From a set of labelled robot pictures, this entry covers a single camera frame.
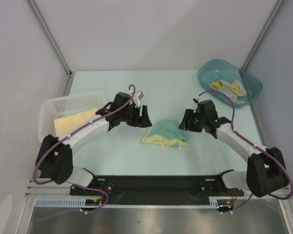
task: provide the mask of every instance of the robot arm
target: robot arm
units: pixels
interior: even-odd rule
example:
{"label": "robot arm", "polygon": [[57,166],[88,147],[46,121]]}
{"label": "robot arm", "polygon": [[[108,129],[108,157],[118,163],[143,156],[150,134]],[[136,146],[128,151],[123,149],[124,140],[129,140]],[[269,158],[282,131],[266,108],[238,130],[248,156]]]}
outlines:
{"label": "robot arm", "polygon": [[[228,188],[248,189],[257,196],[263,197],[289,184],[289,181],[280,168],[265,154],[247,141],[253,142],[248,137],[238,136],[232,129],[231,121],[225,117],[218,117],[215,105],[211,100],[193,99],[197,109],[186,109],[185,115],[179,129],[192,132],[211,134],[214,138],[229,145],[248,164],[246,172],[228,171],[223,174],[222,179]],[[283,156],[277,148],[268,149],[261,144],[255,144],[263,151],[277,159],[285,167]]]}
{"label": "robot arm", "polygon": [[142,92],[135,92],[132,102],[115,112],[131,98],[129,94],[118,93],[113,102],[109,102],[98,110],[90,121],[75,129],[73,134],[65,134],[59,138],[52,135],[46,136],[43,139],[36,165],[52,146],[59,145],[41,162],[39,170],[57,184],[68,182],[87,187],[95,176],[86,169],[73,166],[74,154],[91,139],[110,131],[121,122],[133,127],[152,126],[148,118],[147,106],[142,106],[142,115],[140,116],[140,99],[142,97]]}

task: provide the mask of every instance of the teal cloth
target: teal cloth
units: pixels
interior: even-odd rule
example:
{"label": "teal cloth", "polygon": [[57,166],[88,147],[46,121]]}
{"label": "teal cloth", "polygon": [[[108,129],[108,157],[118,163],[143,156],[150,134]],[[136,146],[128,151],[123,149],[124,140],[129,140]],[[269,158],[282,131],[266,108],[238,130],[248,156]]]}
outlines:
{"label": "teal cloth", "polygon": [[[178,129],[178,127],[179,127],[179,123],[175,120],[172,120],[172,119],[161,120],[153,125],[153,127],[151,128],[147,136],[144,137],[144,139],[142,140],[142,143],[144,142],[144,140],[154,135],[160,135],[166,138],[167,140],[174,140],[174,139],[177,140],[176,143],[170,145],[169,147],[174,147],[174,148],[181,147],[181,145],[178,143],[178,140],[181,140],[183,142],[189,142],[189,137],[181,134],[181,131]],[[149,144],[161,145],[160,142],[149,143]]]}

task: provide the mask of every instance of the green cloth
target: green cloth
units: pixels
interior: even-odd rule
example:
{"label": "green cloth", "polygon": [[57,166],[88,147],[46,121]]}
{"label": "green cloth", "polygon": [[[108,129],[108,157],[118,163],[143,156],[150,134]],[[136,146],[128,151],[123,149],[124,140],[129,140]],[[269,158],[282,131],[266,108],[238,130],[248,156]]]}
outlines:
{"label": "green cloth", "polygon": [[175,120],[161,120],[145,134],[141,143],[173,148],[188,147],[189,137],[182,135],[178,127],[179,123]]}

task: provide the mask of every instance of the yellow cloth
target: yellow cloth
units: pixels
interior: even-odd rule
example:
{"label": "yellow cloth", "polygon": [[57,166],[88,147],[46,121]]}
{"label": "yellow cloth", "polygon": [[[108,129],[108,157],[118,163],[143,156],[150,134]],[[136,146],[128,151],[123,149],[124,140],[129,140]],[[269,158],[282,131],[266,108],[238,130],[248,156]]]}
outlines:
{"label": "yellow cloth", "polygon": [[214,90],[220,90],[222,87],[226,87],[230,91],[234,92],[238,97],[243,97],[246,95],[242,93],[240,82],[238,82],[237,80],[234,83],[232,83],[230,86],[225,85],[221,81],[214,81],[209,86],[210,88],[213,88]]}
{"label": "yellow cloth", "polygon": [[94,108],[64,118],[55,119],[54,126],[57,137],[63,134],[71,133],[75,128],[90,120],[97,111],[98,109]]}
{"label": "yellow cloth", "polygon": [[181,140],[181,139],[172,139],[168,140],[165,137],[161,135],[153,135],[151,137],[147,138],[148,133],[151,131],[151,129],[145,134],[145,136],[142,138],[141,143],[143,144],[153,144],[153,145],[160,145],[162,147],[170,147],[176,143],[179,144],[179,147],[188,147],[189,143]]}

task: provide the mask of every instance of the yellow sponge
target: yellow sponge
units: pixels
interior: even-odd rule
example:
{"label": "yellow sponge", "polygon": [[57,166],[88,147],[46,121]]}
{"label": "yellow sponge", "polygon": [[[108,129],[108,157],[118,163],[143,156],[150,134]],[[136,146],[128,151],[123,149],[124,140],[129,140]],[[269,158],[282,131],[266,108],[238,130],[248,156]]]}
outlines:
{"label": "yellow sponge", "polygon": [[54,126],[55,131],[57,133],[57,137],[72,132],[75,128],[90,120],[96,114],[97,111],[98,109],[94,108],[64,118],[55,119]]}

